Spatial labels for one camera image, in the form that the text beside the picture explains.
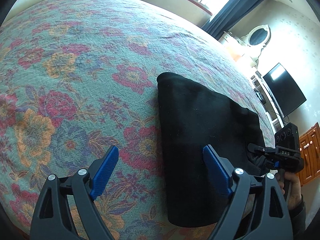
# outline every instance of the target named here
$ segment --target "television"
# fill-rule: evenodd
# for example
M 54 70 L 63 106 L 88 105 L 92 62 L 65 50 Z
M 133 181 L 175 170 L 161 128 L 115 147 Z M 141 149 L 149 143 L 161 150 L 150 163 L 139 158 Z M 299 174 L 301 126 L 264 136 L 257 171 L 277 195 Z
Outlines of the television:
M 264 77 L 283 117 L 292 113 L 307 99 L 285 68 L 278 63 Z

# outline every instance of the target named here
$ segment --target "person's arm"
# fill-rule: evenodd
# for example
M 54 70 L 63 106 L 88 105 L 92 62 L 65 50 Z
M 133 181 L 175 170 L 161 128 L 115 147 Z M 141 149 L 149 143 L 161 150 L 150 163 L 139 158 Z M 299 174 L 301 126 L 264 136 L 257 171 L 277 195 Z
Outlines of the person's arm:
M 288 201 L 289 215 L 291 218 L 293 238 L 300 239 L 306 229 L 306 205 L 301 195 L 301 186 L 299 178 L 291 172 L 286 172 L 284 178 L 292 182 L 291 194 Z M 284 183 L 279 181 L 280 174 L 276 174 L 282 194 L 284 194 Z

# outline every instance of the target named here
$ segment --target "human hand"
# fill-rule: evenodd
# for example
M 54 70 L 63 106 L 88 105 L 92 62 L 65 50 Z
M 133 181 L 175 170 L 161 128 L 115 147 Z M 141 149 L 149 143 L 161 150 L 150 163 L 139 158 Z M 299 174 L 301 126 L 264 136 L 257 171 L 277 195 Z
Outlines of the human hand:
M 279 172 L 276 173 L 275 175 L 279 186 L 281 188 L 282 194 L 284 194 L 284 183 L 282 181 L 279 181 L 280 179 L 280 174 Z M 292 182 L 292 188 L 291 188 L 291 194 L 288 196 L 289 201 L 288 201 L 288 209 L 292 210 L 295 209 L 300 201 L 301 201 L 301 186 L 300 186 L 300 180 L 299 178 L 292 172 L 286 171 L 284 173 L 284 179 Z

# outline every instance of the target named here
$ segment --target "white mirror frame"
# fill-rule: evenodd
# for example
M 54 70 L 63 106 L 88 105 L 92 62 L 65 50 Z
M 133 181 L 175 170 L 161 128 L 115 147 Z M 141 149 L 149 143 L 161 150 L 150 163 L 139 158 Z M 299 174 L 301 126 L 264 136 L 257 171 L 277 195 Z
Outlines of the white mirror frame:
M 263 42 L 261 42 L 258 45 L 250 45 L 249 41 L 250 38 L 252 36 L 252 34 L 259 29 L 264 29 L 265 31 L 267 31 L 267 36 L 264 39 Z M 269 25 L 260 25 L 255 27 L 252 31 L 250 31 L 246 36 L 241 37 L 241 40 L 244 42 L 244 44 L 246 44 L 247 46 L 249 46 L 248 48 L 248 54 L 252 57 L 252 59 L 254 61 L 257 61 L 259 56 L 261 55 L 261 50 L 266 46 L 266 43 L 269 41 L 271 37 L 271 31 L 270 31 L 270 27 Z

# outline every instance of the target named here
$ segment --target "dark sleeve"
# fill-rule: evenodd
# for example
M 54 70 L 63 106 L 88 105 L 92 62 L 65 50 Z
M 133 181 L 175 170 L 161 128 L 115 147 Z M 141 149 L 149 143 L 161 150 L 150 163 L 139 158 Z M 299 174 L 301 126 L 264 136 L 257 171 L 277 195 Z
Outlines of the dark sleeve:
M 306 204 L 303 201 L 303 195 L 301 195 L 299 205 L 295 209 L 290 210 L 289 215 L 292 224 L 293 239 L 298 240 L 306 230 Z

